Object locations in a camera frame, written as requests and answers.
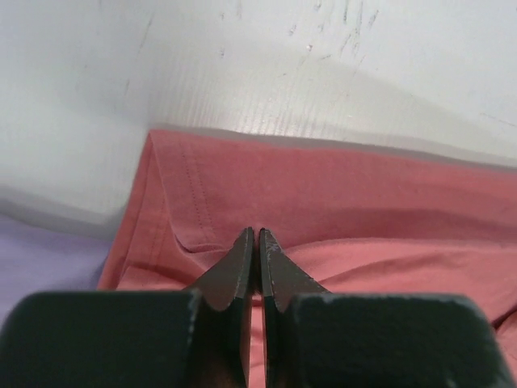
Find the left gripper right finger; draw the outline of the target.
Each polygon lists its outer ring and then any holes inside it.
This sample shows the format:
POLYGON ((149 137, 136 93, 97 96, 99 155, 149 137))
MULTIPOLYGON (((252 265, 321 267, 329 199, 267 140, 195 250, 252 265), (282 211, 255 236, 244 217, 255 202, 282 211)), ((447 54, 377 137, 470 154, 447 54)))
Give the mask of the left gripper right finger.
POLYGON ((513 387, 481 310, 437 293, 332 293, 260 232, 269 387, 513 387))

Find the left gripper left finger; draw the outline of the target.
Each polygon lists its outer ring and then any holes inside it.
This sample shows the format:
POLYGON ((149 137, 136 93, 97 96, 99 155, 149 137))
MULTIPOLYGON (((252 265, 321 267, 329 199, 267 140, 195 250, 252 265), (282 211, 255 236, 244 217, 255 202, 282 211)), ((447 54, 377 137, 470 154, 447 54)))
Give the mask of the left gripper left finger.
POLYGON ((4 387, 245 387, 254 233, 180 291, 34 293, 1 330, 4 387))

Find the pink red t shirt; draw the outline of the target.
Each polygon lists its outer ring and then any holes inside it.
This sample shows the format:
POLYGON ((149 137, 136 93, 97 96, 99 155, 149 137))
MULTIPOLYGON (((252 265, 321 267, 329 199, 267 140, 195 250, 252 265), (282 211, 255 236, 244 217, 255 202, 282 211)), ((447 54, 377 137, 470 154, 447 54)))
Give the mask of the pink red t shirt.
POLYGON ((516 377, 516 176, 358 150, 153 130, 99 287, 180 291, 252 229, 250 368, 265 386, 259 242, 267 229, 332 293, 471 300, 516 377))

